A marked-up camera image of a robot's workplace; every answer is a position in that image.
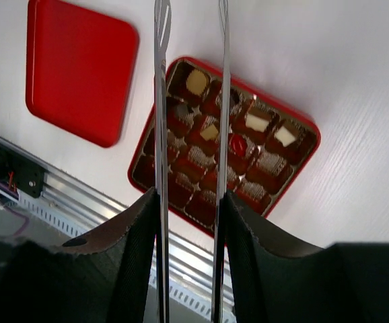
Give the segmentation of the red chocolate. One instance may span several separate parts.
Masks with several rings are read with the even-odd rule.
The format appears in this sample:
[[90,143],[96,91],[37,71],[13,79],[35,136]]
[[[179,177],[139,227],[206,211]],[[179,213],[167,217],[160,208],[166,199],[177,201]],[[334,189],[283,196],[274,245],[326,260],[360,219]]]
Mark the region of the red chocolate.
[[243,136],[237,133],[231,133],[229,135],[229,148],[234,155],[244,158],[248,144]]

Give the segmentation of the metal tongs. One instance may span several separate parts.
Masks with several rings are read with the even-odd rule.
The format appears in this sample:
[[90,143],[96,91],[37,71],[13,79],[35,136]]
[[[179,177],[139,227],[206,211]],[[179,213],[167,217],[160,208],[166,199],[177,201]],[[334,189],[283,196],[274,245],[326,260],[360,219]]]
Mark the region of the metal tongs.
[[[211,321],[223,321],[223,271],[225,248],[225,194],[227,190],[227,141],[229,135],[230,99],[230,31],[229,5],[219,1],[223,30],[223,77],[219,129],[219,169],[215,212]],[[166,125],[166,51],[170,39],[172,7],[169,1],[154,2],[154,90],[155,90],[155,189],[160,204],[160,228],[157,233],[156,269],[158,318],[170,321],[169,310],[169,233],[168,233],[168,154]]]

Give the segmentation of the white square chocolate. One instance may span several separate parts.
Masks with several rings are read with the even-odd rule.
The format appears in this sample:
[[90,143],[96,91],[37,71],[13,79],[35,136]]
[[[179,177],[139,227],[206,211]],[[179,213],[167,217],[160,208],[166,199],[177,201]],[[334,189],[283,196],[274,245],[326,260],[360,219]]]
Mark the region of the white square chocolate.
[[280,127],[274,134],[274,138],[284,147],[288,147],[297,139],[298,131],[285,126]]
[[254,114],[248,114],[246,116],[245,126],[248,129],[263,133],[269,126],[269,123],[270,120],[268,118],[262,118]]

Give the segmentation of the round yellow chocolate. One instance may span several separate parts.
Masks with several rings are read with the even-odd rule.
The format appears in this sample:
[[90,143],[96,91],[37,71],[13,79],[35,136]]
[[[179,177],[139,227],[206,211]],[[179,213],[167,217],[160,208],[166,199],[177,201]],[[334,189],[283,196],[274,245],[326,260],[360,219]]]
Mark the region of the round yellow chocolate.
[[202,96],[208,84],[209,78],[198,69],[193,69],[186,79],[187,90],[196,96]]

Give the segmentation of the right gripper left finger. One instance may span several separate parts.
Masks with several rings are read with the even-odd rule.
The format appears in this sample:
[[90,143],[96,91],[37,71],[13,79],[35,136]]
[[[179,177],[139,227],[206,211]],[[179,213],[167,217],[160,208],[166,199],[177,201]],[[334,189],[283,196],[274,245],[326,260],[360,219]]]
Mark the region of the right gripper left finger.
[[0,322],[142,322],[157,193],[61,246],[0,237]]

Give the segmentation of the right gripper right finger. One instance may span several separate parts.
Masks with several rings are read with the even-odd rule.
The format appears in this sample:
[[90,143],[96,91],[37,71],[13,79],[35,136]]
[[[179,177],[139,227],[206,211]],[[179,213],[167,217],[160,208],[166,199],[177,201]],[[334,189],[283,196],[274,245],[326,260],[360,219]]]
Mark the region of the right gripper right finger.
[[239,322],[389,322],[389,243],[320,248],[225,196]]

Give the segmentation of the beige small chocolate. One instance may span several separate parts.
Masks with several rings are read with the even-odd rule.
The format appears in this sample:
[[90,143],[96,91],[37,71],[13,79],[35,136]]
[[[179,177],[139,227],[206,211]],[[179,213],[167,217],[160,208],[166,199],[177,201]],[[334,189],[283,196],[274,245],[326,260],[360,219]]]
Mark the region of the beige small chocolate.
[[205,141],[215,141],[216,138],[219,135],[219,130],[215,126],[215,124],[210,124],[209,126],[205,127],[201,132],[200,136]]

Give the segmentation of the red tin lid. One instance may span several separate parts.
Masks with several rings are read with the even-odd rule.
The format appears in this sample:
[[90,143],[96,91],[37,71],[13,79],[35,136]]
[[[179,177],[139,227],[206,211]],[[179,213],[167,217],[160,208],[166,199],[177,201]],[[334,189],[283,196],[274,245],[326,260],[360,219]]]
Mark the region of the red tin lid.
[[29,1],[26,106],[100,147],[120,138],[139,47],[135,27],[64,1]]

